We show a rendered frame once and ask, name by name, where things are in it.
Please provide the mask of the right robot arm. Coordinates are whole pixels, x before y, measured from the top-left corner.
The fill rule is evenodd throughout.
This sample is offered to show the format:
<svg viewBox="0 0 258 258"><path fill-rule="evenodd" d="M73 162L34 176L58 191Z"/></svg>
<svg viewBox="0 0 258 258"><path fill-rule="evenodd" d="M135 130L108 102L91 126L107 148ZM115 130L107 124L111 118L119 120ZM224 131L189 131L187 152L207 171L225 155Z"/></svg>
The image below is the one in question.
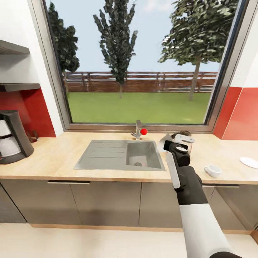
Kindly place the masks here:
<svg viewBox="0 0 258 258"><path fill-rule="evenodd" d="M202 180L190 167L188 146L193 137L176 134L166 140L163 149L169 151L166 161L177 193L185 237L187 258L242 258L235 255L225 238L202 189Z"/></svg>

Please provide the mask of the saucer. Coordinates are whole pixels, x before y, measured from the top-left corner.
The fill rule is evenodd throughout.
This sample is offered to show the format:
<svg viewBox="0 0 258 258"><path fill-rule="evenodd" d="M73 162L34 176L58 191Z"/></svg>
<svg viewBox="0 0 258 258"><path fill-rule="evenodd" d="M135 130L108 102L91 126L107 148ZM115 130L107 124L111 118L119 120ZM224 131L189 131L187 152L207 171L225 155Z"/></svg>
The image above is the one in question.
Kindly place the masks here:
<svg viewBox="0 0 258 258"><path fill-rule="evenodd" d="M249 159L247 157L241 157L240 161L250 167L258 168L258 162L254 159Z"/></svg>

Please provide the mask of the paper coffee filter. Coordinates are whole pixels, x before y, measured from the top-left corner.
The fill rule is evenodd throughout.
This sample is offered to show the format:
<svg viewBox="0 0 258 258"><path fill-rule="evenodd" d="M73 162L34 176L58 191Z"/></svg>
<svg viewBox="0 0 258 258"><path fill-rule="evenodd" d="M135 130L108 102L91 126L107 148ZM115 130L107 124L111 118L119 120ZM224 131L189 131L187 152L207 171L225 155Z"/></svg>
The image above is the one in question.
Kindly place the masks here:
<svg viewBox="0 0 258 258"><path fill-rule="evenodd" d="M164 138L162 138L162 139L159 141L157 152L166 152L166 153L169 152L169 151L166 151L166 150L163 149L166 140L169 140L169 141L174 142L173 139L171 138L171 134L168 133Z"/></svg>

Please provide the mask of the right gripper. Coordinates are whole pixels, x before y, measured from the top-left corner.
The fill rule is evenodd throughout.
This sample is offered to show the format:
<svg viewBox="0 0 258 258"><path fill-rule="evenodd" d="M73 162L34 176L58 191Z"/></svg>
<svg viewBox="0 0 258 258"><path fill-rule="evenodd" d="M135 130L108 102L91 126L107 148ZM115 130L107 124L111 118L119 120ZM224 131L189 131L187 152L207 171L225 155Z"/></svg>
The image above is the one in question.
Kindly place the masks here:
<svg viewBox="0 0 258 258"><path fill-rule="evenodd" d="M180 147L184 147L186 150L188 150L188 146L187 146L187 145L174 143L174 142L169 141L169 140L166 140L166 141L165 141L165 144L164 144L163 149L166 150L166 151L170 151L170 149L171 149L173 146L175 146L175 145L180 146Z"/></svg>

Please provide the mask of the coffee cup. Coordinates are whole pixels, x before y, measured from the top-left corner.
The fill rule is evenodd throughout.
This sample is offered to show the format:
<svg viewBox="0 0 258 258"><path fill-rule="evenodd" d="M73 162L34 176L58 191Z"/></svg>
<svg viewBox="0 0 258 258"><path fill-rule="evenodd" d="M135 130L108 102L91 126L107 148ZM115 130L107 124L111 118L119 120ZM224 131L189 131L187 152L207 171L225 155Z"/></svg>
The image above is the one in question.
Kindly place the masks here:
<svg viewBox="0 0 258 258"><path fill-rule="evenodd" d="M221 174L221 169L217 165L208 165L204 167L204 171L212 177L217 177Z"/></svg>

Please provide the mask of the electric kettle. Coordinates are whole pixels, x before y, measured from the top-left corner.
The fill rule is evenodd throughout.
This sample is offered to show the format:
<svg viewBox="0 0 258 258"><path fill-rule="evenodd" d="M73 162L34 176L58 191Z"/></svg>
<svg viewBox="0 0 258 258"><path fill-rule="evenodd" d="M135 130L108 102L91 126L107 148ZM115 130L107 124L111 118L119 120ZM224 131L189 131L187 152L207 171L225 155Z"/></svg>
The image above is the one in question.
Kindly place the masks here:
<svg viewBox="0 0 258 258"><path fill-rule="evenodd" d="M192 136L192 134L191 134L189 131L182 130L182 131L177 132L177 133L175 133L175 134L171 134L171 138L172 138L172 139L175 139L176 134L185 135L185 136L188 136L188 137ZM185 144L185 145L188 146L188 150L187 150L187 151L188 151L188 154L190 155L190 154L191 154L191 151L192 151L192 143L187 143L187 142L181 141L181 144Z"/></svg>

